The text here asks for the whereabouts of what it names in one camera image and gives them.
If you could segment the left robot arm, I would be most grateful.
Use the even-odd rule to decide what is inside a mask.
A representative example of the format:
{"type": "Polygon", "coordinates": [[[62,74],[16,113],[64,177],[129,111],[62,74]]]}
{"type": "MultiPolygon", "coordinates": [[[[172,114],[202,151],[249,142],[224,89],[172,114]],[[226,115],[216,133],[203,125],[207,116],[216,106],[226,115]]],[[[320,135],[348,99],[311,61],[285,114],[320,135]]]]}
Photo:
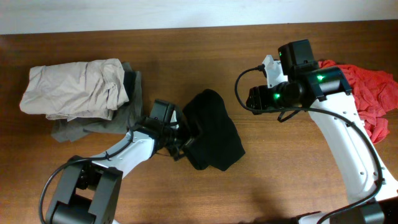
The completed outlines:
{"type": "Polygon", "coordinates": [[[163,148],[173,160],[183,158],[192,139],[182,110],[156,100],[150,115],[128,124],[114,146],[91,157],[73,156],[50,175],[40,194],[40,222],[115,223],[123,178],[163,148]]]}

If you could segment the grey folded garment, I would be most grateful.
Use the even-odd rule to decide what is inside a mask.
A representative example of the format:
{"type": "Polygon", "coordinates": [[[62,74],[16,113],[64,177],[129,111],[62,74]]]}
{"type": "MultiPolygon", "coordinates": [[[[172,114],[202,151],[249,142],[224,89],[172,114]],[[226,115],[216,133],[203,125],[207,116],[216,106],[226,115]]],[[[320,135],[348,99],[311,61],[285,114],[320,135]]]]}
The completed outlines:
{"type": "Polygon", "coordinates": [[[113,113],[111,120],[100,118],[76,118],[71,121],[56,120],[51,137],[58,142],[77,141],[91,133],[125,134],[129,124],[143,116],[142,75],[123,62],[124,87],[129,101],[113,113]]]}

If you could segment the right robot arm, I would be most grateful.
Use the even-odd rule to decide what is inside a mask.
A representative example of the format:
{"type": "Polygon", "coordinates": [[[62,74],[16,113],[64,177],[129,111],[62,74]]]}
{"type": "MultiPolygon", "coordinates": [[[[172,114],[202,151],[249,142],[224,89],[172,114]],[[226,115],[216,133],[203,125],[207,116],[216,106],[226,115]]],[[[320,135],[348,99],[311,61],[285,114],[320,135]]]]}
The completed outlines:
{"type": "Polygon", "coordinates": [[[278,112],[281,123],[306,111],[327,141],[348,199],[345,207],[297,216],[292,223],[397,223],[397,180],[368,137],[341,69],[320,68],[307,39],[278,53],[279,59],[267,55],[257,67],[267,83],[250,89],[243,108],[278,112]]]}

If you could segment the black polo shirt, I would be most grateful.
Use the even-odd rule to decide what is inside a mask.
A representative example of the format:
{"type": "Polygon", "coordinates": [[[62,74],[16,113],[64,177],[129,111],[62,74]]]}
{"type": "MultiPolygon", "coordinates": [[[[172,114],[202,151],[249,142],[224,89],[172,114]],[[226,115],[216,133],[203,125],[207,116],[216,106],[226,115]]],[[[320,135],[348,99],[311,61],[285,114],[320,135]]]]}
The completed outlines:
{"type": "Polygon", "coordinates": [[[193,142],[184,150],[196,170],[212,166],[226,171],[245,155],[238,131],[222,97],[206,89],[183,109],[193,142]]]}

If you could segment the beige folded garment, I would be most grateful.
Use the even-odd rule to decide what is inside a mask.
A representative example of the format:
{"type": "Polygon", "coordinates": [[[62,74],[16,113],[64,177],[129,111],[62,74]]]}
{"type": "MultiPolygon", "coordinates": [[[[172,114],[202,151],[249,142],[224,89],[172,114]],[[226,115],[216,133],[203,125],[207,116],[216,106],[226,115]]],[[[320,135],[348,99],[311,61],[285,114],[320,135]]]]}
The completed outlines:
{"type": "Polygon", "coordinates": [[[27,114],[49,120],[100,118],[129,101],[124,69],[116,58],[32,67],[19,107],[27,114]]]}

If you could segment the red crumpled shirt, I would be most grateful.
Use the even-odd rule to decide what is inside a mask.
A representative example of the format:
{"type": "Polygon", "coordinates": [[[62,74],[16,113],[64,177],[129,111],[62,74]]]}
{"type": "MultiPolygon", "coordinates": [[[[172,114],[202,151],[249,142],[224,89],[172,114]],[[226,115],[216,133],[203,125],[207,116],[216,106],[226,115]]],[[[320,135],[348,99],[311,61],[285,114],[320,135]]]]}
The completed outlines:
{"type": "Polygon", "coordinates": [[[384,71],[366,70],[333,60],[319,61],[320,68],[338,67],[353,89],[359,117],[374,144],[389,134],[388,120],[383,116],[397,108],[397,82],[393,75],[384,71]]]}

